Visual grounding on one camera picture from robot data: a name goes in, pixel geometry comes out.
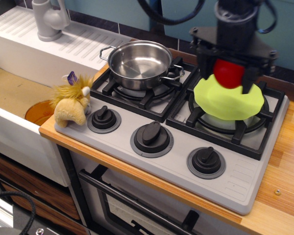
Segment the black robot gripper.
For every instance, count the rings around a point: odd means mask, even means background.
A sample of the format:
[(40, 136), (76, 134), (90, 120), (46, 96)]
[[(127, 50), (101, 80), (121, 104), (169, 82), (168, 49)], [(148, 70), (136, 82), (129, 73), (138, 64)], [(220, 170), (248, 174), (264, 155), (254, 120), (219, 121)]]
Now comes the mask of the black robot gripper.
[(216, 27), (191, 28), (202, 78), (207, 80), (213, 73), (217, 59), (243, 66), (242, 94), (248, 94), (260, 74), (272, 74), (277, 51), (263, 42), (256, 31), (255, 17), (236, 21), (221, 17)]

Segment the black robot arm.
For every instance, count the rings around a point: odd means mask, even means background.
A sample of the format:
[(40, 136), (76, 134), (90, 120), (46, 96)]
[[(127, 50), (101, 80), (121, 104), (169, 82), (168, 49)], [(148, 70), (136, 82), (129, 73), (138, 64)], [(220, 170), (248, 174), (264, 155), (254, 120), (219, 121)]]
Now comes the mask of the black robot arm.
[[(267, 29), (257, 25), (261, 5), (272, 14), (273, 22)], [(277, 12), (269, 0), (219, 0), (214, 6), (216, 27), (193, 27), (190, 34), (196, 50), (202, 78), (213, 74), (221, 59), (244, 67), (243, 94), (249, 93), (257, 78), (274, 71), (278, 54), (263, 42), (259, 34), (271, 32), (277, 24)]]

